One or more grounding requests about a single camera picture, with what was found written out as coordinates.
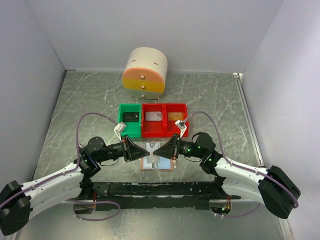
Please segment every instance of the marble table top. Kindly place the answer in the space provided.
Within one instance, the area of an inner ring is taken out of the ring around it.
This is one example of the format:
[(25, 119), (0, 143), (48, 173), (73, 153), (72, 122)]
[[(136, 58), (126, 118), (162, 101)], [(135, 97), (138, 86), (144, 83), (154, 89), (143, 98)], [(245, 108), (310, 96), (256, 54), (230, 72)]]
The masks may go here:
[[(122, 86), (119, 72), (68, 71), (56, 103), (34, 179), (39, 179), (73, 162), (76, 159), (76, 126), (82, 115), (98, 112), (113, 119), (118, 117), (120, 103), (186, 103), (188, 113), (205, 111), (217, 122), (227, 156), (235, 161), (258, 166), (254, 143), (246, 121), (245, 110), (233, 75), (221, 73), (168, 73), (165, 92), (160, 100), (131, 97)], [(218, 145), (218, 138), (210, 120), (203, 114), (190, 119), (189, 137), (207, 132)], [(80, 126), (79, 142), (84, 146), (94, 136), (105, 143), (119, 140), (114, 134), (114, 124), (99, 116), (87, 116)], [(146, 142), (164, 144), (169, 138), (133, 138), (136, 144), (146, 147)], [(197, 162), (183, 157), (174, 164), (173, 171), (141, 171), (140, 161), (125, 162), (101, 167), (91, 179), (94, 182), (178, 182), (212, 181)]]

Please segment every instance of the white wall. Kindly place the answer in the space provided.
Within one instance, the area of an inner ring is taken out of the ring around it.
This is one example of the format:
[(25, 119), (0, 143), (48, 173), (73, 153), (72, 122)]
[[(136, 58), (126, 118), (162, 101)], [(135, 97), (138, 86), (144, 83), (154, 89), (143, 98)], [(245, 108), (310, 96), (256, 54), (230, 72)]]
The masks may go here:
[(1, 191), (33, 176), (64, 71), (26, 0), (0, 1), (0, 29)]
[(169, 71), (243, 73), (282, 0), (28, 0), (62, 64), (123, 70), (153, 47)]
[(300, 188), (295, 240), (320, 239), (320, 1), (284, 1), (245, 71), (243, 88), (268, 166)]

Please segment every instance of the red small object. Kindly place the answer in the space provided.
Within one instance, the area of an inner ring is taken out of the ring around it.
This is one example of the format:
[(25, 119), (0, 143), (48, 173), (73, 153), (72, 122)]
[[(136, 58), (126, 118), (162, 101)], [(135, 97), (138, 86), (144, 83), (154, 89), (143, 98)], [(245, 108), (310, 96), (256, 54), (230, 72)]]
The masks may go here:
[[(161, 121), (146, 121), (146, 112), (161, 112)], [(168, 113), (182, 113), (182, 118), (188, 116), (185, 103), (142, 103), (141, 136), (143, 138), (170, 138), (173, 134), (180, 134), (176, 121), (168, 120)], [(188, 136), (188, 127), (183, 137)]]

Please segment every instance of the gray floor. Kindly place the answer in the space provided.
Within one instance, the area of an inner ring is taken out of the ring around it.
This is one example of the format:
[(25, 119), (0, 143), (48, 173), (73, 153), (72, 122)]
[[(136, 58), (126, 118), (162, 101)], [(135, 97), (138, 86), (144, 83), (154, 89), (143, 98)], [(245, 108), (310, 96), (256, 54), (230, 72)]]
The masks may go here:
[[(203, 110), (210, 114), (220, 129), (225, 152), (229, 158), (258, 166), (254, 145), (250, 137), (245, 112), (236, 80), (231, 74), (168, 73), (165, 92), (159, 101), (142, 100), (129, 96), (122, 86), (121, 73), (83, 73), (68, 71), (65, 77), (49, 130), (37, 164), (34, 179), (44, 177), (76, 158), (75, 132), (82, 115), (98, 112), (117, 119), (120, 103), (186, 103), (188, 113)], [(117, 143), (114, 125), (98, 116), (87, 116), (81, 124), (79, 139), (86, 145), (94, 136), (100, 136), (106, 144)], [(218, 143), (213, 125), (205, 115), (190, 120), (189, 137), (197, 132), (209, 133)], [(147, 141), (166, 139), (143, 139), (136, 141), (145, 147)], [(107, 182), (177, 182), (211, 181), (195, 162), (178, 159), (173, 172), (141, 171), (139, 160), (104, 167), (93, 181)]]
[[(232, 204), (232, 214), (246, 213), (256, 202)], [(87, 218), (105, 218), (95, 212)], [(37, 215), (17, 240), (283, 240), (278, 218), (264, 206), (237, 219), (220, 219), (209, 210), (193, 208), (125, 209), (106, 221), (81, 221), (71, 204), (60, 204)]]

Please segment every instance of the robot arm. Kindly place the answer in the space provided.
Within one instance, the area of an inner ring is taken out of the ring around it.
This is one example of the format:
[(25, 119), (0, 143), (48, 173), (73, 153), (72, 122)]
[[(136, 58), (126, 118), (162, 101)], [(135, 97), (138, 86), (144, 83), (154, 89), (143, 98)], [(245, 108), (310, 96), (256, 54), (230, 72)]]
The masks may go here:
[(78, 167), (76, 159), (74, 163), (43, 178), (21, 185), (13, 181), (3, 188), (0, 193), (0, 229), (4, 236), (17, 232), (34, 216), (54, 205), (74, 198), (87, 199), (93, 187), (90, 178), (101, 170), (98, 163), (120, 157), (131, 162), (150, 155), (128, 136), (122, 142), (109, 146), (96, 136), (79, 150)]
[[(241, 196), (259, 202), (279, 218), (287, 219), (300, 190), (277, 166), (270, 169), (248, 166), (233, 160), (226, 160), (215, 151), (216, 144), (207, 133), (197, 133), (196, 142), (183, 141), (177, 134), (154, 155), (168, 159), (177, 159), (179, 155), (200, 158), (199, 166), (207, 173), (222, 178), (222, 189), (228, 195)], [(282, 189), (272, 180), (283, 185)]]

